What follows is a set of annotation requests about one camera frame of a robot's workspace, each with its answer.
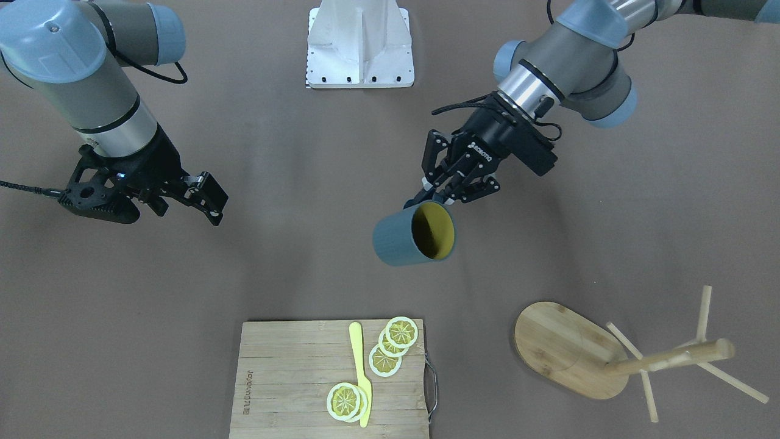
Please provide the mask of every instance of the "white metal mount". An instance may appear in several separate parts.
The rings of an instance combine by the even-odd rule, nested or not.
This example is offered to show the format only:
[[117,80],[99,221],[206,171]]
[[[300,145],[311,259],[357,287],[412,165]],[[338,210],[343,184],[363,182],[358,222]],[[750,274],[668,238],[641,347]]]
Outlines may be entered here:
[[410,87],[409,12],[395,0],[322,0],[309,12],[307,86]]

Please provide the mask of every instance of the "wooden base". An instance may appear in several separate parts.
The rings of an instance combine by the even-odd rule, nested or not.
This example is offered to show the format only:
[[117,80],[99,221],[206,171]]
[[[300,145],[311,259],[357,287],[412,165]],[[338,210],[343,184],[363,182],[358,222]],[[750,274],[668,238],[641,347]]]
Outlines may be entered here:
[[[368,427],[328,414],[334,384],[357,383],[349,324],[363,326],[363,360],[373,388]],[[387,319],[243,324],[230,439],[428,439],[425,335],[392,377],[378,377],[368,355]]]
[[626,387],[628,375],[607,375],[608,362],[628,357],[597,324],[553,302],[525,308],[515,324],[515,345],[533,370],[578,394],[607,399]]

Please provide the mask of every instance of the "blue joint cap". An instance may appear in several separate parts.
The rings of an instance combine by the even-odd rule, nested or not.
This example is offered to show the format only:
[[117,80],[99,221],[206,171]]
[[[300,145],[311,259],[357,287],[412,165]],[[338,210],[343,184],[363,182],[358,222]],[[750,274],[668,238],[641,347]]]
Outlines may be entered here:
[[507,41],[498,50],[493,61],[493,76],[496,82],[503,81],[509,75],[509,71],[512,69],[512,58],[515,57],[517,46],[523,42],[520,40]]
[[780,0],[768,0],[758,12],[756,23],[780,23]]
[[575,0],[557,19],[560,24],[578,34],[618,48],[629,34],[629,24],[607,0]]
[[157,66],[177,62],[184,56],[186,37],[182,20],[167,6],[147,3],[154,16],[157,27],[158,57]]
[[598,128],[617,127],[621,123],[626,122],[631,117],[634,110],[636,109],[637,102],[638,98],[636,96],[636,88],[633,86],[632,82],[631,90],[629,91],[628,96],[626,96],[626,100],[624,100],[623,103],[620,104],[617,109],[615,109],[615,111],[611,112],[609,116],[602,117],[599,120],[588,120],[588,122],[594,127]]
[[108,50],[71,0],[26,0],[0,9],[0,51],[24,76],[66,84],[95,73]]

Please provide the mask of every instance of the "blue mug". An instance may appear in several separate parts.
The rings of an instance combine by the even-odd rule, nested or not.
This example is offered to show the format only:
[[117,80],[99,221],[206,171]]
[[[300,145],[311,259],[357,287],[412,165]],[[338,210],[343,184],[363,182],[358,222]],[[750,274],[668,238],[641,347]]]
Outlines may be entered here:
[[447,208],[426,201],[381,220],[374,228],[374,251],[391,266],[443,261],[455,248],[455,236]]

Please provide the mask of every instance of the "metal handle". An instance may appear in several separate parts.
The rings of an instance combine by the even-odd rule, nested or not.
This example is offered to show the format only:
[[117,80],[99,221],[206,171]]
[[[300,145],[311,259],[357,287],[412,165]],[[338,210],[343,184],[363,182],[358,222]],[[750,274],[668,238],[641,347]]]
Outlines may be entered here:
[[428,423],[431,423],[431,418],[438,407],[438,378],[436,376],[436,368],[431,364],[431,359],[428,357],[428,353],[425,352],[425,367],[431,370],[431,375],[434,378],[434,406],[428,410]]

